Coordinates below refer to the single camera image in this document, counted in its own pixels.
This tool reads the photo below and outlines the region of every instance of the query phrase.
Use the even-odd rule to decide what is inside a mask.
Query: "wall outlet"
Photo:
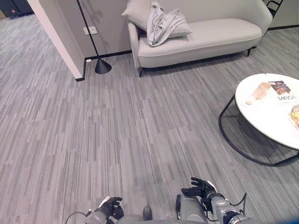
[[[95,27],[88,27],[88,28],[89,28],[91,34],[97,34],[98,33]],[[84,30],[85,35],[89,35],[88,30],[87,30],[86,27],[84,27],[83,30]]]

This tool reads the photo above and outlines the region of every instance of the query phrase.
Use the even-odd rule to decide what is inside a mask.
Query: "sofa armrest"
[[[131,48],[133,53],[133,60],[135,64],[135,68],[140,68],[140,62],[138,58],[138,50],[139,50],[139,34],[140,29],[132,22],[128,21],[128,28],[129,28],[129,35],[130,35],[130,41],[131,41]]]
[[[238,0],[238,4],[244,4],[239,11],[239,18],[247,20],[259,26],[264,36],[272,23],[272,14],[262,0]]]

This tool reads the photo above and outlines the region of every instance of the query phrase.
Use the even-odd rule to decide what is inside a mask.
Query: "gray striped carpet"
[[[262,223],[299,215],[299,162],[253,163],[229,146],[217,121],[245,77],[299,78],[298,28],[268,32],[250,57],[142,78],[131,54],[114,56],[105,59],[110,73],[95,74],[92,62],[79,83],[34,15],[1,20],[0,47],[0,224],[60,224],[108,194],[124,198],[126,214],[150,205],[155,219],[175,219],[176,194],[191,176],[211,180],[233,203],[247,192],[247,214]],[[240,130],[236,144],[261,160],[295,154],[255,140],[236,119],[224,124]]]

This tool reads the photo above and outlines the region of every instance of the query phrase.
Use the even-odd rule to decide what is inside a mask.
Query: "round coffee table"
[[[246,104],[246,100],[261,82],[284,81],[296,97],[299,97],[299,80],[278,74],[257,74],[242,80],[237,86],[234,96],[223,109],[219,116],[219,128],[231,147],[247,159],[265,166],[279,167],[291,164],[299,159],[299,153],[277,163],[259,161],[241,151],[225,134],[222,128],[222,116],[229,105],[235,100],[237,108],[244,118],[259,132],[275,142],[290,149],[299,151],[299,130],[289,120],[289,113],[295,105],[299,104],[299,98],[295,101],[280,103],[279,95],[271,88],[268,94],[261,100],[256,100],[252,105]]]

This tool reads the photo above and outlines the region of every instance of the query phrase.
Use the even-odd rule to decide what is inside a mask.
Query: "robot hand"
[[[113,216],[113,218],[119,220],[124,216],[122,207],[119,203],[120,201],[122,201],[121,197],[111,197],[101,204],[96,211],[102,211],[106,215],[107,220],[110,216]]]
[[[192,188],[182,188],[182,193],[188,197],[199,196],[201,198],[207,198],[211,194],[216,194],[216,189],[209,184],[207,181],[191,177],[191,184],[196,187]]]

